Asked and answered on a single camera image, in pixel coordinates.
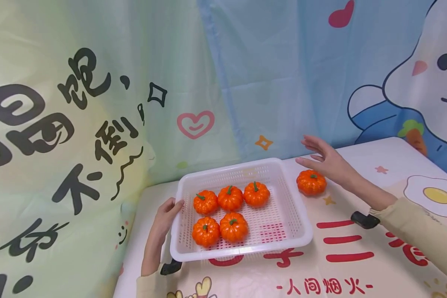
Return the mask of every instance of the black watch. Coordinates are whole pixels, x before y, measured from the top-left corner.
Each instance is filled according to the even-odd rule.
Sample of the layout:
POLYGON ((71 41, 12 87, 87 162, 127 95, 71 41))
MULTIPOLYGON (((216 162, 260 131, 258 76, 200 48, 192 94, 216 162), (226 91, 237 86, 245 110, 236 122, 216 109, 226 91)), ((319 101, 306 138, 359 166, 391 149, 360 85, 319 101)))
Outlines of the black watch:
POLYGON ((182 267, 182 262, 178 262, 172 259, 170 264, 164 264, 161 269, 161 275, 169 275, 172 273, 176 273, 182 267))
POLYGON ((381 222, 377 217, 372 216, 371 214, 365 216, 359 211, 356 211, 351 215, 351 221, 366 230, 375 228, 375 226, 379 225, 381 222))

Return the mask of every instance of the table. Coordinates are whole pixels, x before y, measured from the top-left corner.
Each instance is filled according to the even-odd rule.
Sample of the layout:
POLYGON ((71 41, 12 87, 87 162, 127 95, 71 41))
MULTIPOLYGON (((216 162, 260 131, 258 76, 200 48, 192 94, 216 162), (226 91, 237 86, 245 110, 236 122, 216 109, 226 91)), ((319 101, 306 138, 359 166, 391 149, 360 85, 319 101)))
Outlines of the table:
MULTIPOLYGON (((405 195, 430 208, 447 225, 447 174, 404 140, 387 138, 338 151, 365 178, 397 197, 405 195)), ((284 164, 295 179, 304 170, 294 158, 284 164)), ((175 195, 177 184, 156 185, 143 192, 114 298, 135 297, 155 210, 175 195)), ((369 210, 353 194, 328 181, 321 197, 302 196, 302 200, 314 228, 309 245, 183 264, 175 274, 178 288, 168 289, 173 292, 168 297, 175 297, 177 290, 183 297, 208 298, 447 297, 447 277, 417 248, 382 226, 364 230, 349 221, 354 211, 367 214, 369 210)), ((163 260, 171 260, 169 239, 163 260)))

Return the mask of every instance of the pink heart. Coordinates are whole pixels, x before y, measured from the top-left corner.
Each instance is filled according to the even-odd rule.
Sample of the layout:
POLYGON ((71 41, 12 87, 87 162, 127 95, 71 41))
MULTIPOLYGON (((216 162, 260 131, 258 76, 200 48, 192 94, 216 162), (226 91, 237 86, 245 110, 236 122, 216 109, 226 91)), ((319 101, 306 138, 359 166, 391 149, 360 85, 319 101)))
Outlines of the pink heart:
POLYGON ((422 60, 417 60, 414 63, 414 69, 412 69, 412 76, 419 75, 427 69, 427 63, 422 60))
POLYGON ((214 125, 215 123, 215 116, 214 113, 210 112, 210 111, 203 111, 201 113, 199 113, 197 116, 195 116, 195 114, 192 113, 183 113, 180 114, 179 117, 177 117, 177 127, 180 129, 180 131, 189 139, 195 140, 200 138, 201 136, 203 136, 204 134, 206 134, 214 125), (206 127, 204 127, 204 124, 201 123, 200 125, 197 126, 189 126, 188 128, 183 127, 182 125, 182 121, 185 118, 190 118, 192 120, 192 122, 194 124, 197 124, 199 122, 199 120, 203 117, 203 116, 207 116, 209 117, 209 123, 207 124, 206 127), (193 135, 191 134, 190 131, 198 131, 199 129, 203 128, 198 134, 193 135))
POLYGON ((331 15, 328 18, 328 22, 331 25, 331 27, 334 28, 346 27, 349 24, 349 21, 351 21, 353 11, 354 11, 354 0, 349 0, 348 3, 346 3, 346 7, 344 7, 344 9, 336 10, 335 12, 331 13, 331 15))

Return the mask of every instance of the orange pumpkin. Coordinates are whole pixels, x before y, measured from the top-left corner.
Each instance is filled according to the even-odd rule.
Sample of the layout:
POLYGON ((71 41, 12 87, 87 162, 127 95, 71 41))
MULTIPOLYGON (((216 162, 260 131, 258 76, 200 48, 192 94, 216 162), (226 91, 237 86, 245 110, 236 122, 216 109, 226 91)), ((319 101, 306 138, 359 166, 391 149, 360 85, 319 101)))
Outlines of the orange pumpkin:
POLYGON ((217 211, 219 204, 213 191, 203 190, 194 198, 194 209, 198 214, 211 214, 217 211))
POLYGON ((215 219, 204 217, 199 219, 192 230, 192 238, 195 243, 208 248, 220 239, 220 227, 215 219))
POLYGON ((220 221, 220 234, 231 243, 243 241, 248 235, 248 223, 242 214, 228 213, 220 221))
POLYGON ((243 199, 252 207, 264 206, 270 198, 267 186, 260 182, 249 183, 243 192, 243 199))
POLYGON ((298 175, 296 185, 304 195, 319 195, 326 189, 326 178, 314 170, 305 170, 298 175))
POLYGON ((221 189, 217 201, 223 210, 233 212, 242 207, 243 194, 240 189, 230 185, 221 189))

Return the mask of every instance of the heart drawing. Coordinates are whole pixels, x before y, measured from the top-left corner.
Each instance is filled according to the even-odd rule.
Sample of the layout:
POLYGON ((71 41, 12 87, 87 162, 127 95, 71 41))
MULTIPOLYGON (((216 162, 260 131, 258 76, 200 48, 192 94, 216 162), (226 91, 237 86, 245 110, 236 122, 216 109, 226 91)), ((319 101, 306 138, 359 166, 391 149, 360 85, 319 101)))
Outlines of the heart drawing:
POLYGON ((351 21, 353 11, 354 11, 354 0, 349 0, 348 3, 346 3, 346 7, 344 7, 344 9, 336 10, 329 16, 328 22, 331 25, 331 27, 334 28, 346 27, 349 24, 349 21, 351 21))
POLYGON ((192 113, 182 113, 177 117, 177 127, 180 129, 180 131, 189 139, 195 140, 206 134, 209 130, 212 129, 215 123, 215 116, 214 113, 210 111, 203 111, 199 113, 197 116, 192 113), (209 117, 209 123, 207 126, 202 123, 201 119, 202 117, 207 116, 209 117), (192 123, 194 123, 194 126, 188 126, 184 127, 183 120, 189 118, 192 120, 192 123))

